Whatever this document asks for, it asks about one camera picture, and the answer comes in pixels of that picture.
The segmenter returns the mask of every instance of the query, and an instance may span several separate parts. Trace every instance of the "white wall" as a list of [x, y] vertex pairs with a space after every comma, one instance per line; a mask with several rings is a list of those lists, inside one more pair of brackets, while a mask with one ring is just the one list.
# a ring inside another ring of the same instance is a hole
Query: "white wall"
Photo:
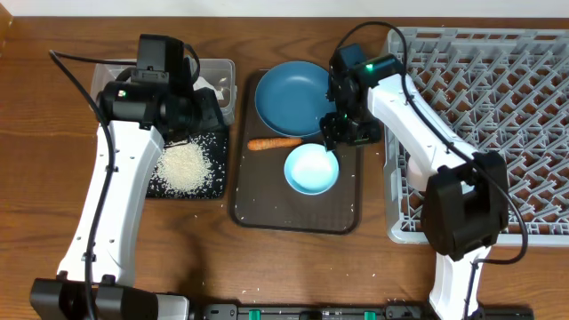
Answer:
[[567, 0], [0, 0], [14, 16], [569, 18]]

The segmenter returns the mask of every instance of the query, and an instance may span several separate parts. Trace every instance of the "clear plastic box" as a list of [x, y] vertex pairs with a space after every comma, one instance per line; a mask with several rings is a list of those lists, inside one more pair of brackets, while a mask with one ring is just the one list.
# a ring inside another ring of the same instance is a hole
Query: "clear plastic box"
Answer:
[[[235, 63], [229, 59], [200, 59], [200, 76], [214, 87], [220, 87], [223, 100], [219, 100], [223, 121], [226, 125], [235, 122], [235, 104], [237, 86], [235, 85]], [[97, 64], [92, 76], [91, 96], [96, 99], [109, 81], [116, 79], [118, 74], [129, 66]]]

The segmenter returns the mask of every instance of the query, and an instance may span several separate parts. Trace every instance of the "black tray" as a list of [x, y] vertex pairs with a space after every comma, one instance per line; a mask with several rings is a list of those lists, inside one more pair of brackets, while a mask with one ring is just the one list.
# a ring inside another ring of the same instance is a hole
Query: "black tray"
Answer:
[[[318, 196], [298, 193], [286, 182], [283, 168], [293, 148], [262, 151], [247, 148], [250, 139], [279, 136], [260, 120], [254, 105], [257, 83], [266, 72], [260, 70], [248, 81], [237, 151], [239, 166], [229, 192], [229, 215], [243, 227], [349, 233], [360, 221], [361, 148], [338, 146], [340, 176], [330, 190]], [[304, 141], [322, 143], [319, 137]]]

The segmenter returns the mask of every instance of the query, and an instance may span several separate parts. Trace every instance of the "blue plate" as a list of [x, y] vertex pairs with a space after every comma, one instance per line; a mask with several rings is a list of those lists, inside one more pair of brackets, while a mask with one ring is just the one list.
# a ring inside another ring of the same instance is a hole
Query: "blue plate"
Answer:
[[304, 61], [292, 61], [269, 70], [259, 81], [255, 107], [260, 119], [275, 132], [305, 137], [320, 131], [320, 118], [335, 111], [325, 97], [328, 73]]

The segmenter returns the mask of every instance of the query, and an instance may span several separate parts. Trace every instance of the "green connector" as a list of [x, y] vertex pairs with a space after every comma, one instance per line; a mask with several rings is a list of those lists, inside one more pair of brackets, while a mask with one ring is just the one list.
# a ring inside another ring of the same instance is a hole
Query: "green connector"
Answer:
[[372, 311], [365, 311], [364, 312], [364, 320], [375, 320], [375, 312]]
[[260, 320], [260, 310], [249, 311], [249, 320]]

